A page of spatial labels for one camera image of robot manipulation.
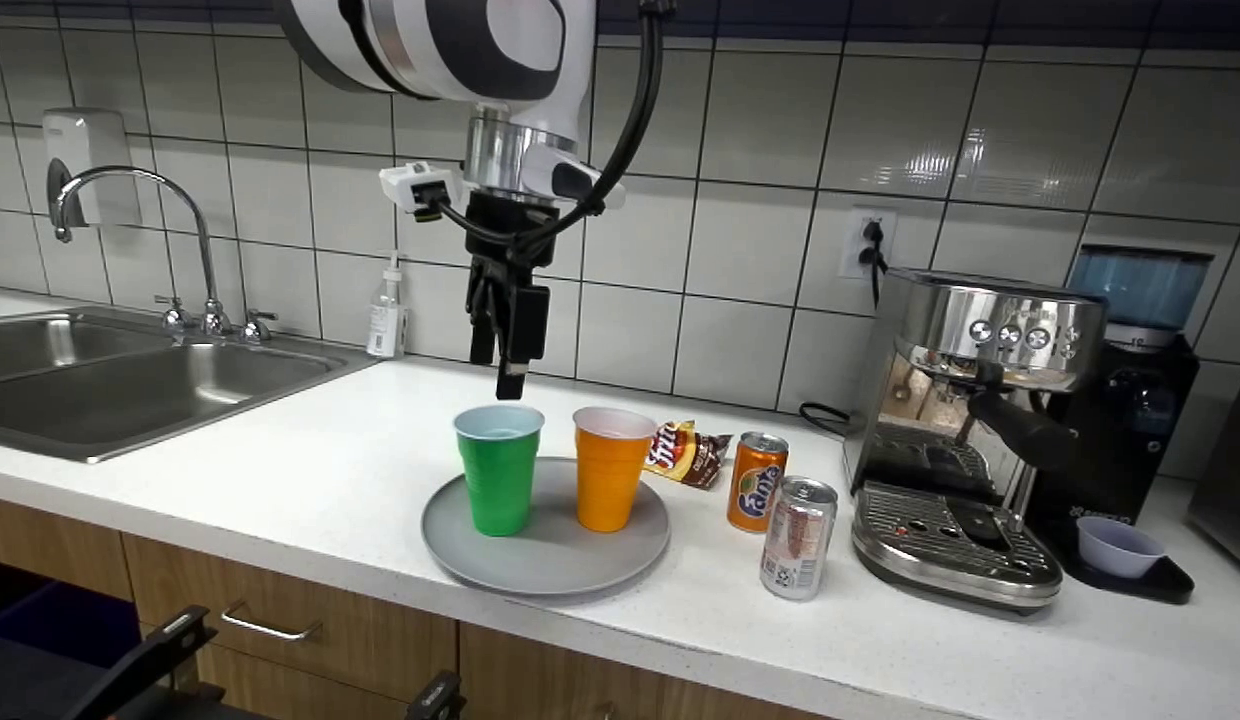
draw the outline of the electrical socket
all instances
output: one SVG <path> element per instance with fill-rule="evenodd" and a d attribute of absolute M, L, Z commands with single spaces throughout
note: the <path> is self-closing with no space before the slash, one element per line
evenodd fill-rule
<path fill-rule="evenodd" d="M 896 255 L 896 211 L 874 211 L 874 209 L 856 209 L 844 219 L 844 267 L 839 276 L 866 276 L 866 267 L 861 266 L 861 252 L 866 248 L 863 227 L 881 224 L 884 227 L 884 259 L 893 266 Z"/>

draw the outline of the stainless steel sink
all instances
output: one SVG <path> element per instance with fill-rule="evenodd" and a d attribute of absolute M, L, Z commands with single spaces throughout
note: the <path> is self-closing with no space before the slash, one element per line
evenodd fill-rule
<path fill-rule="evenodd" d="M 360 364 L 342 351 L 272 345 L 138 345 L 138 338 L 118 341 L 103 331 L 79 345 L 67 364 L 7 371 L 0 380 L 0 443 L 64 460 L 103 460 Z"/>
<path fill-rule="evenodd" d="M 163 351 L 173 331 L 110 312 L 50 312 L 0 326 L 0 380 L 103 358 Z"/>

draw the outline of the chrome faucet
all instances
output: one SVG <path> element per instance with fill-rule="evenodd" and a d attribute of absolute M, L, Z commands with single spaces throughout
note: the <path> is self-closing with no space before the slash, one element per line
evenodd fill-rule
<path fill-rule="evenodd" d="M 205 211 L 194 209 L 194 202 L 191 202 L 175 182 L 166 182 L 163 171 L 134 170 L 134 163 L 99 163 L 99 170 L 86 170 L 86 171 L 67 177 L 64 163 L 59 163 L 59 171 L 50 170 L 50 177 L 48 177 L 48 202 L 50 202 L 56 242 L 67 246 L 67 242 L 72 242 L 72 227 L 86 227 L 86 224 L 83 224 L 83 211 L 79 211 L 79 192 L 83 192 L 90 182 L 99 182 L 99 177 L 150 177 L 150 182 L 158 182 L 166 192 L 175 192 L 175 195 L 187 203 L 191 224 L 194 224 L 194 252 L 198 252 L 198 259 L 205 259 L 205 291 L 206 291 L 198 329 L 205 329 L 206 338 L 228 338 L 233 326 L 228 326 L 224 304 L 221 304 L 221 296 L 217 296 L 217 267 L 210 267 L 206 219 L 205 219 Z"/>

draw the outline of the orange cup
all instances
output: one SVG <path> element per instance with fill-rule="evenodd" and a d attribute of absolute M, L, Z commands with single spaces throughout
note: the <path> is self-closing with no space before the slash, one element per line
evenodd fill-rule
<path fill-rule="evenodd" d="M 587 532 L 620 532 L 631 518 L 654 425 L 620 410 L 577 415 L 577 520 Z"/>

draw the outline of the round tray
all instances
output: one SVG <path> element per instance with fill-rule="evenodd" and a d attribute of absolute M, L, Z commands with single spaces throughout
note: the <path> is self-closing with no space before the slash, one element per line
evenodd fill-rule
<path fill-rule="evenodd" d="M 421 532 L 431 560 L 462 584 L 564 600 L 613 591 L 652 574 L 666 553 L 666 507 L 640 484 L 628 529 L 594 535 L 577 526 L 577 460 L 539 458 L 525 535 L 477 532 L 462 476 L 431 493 Z"/>

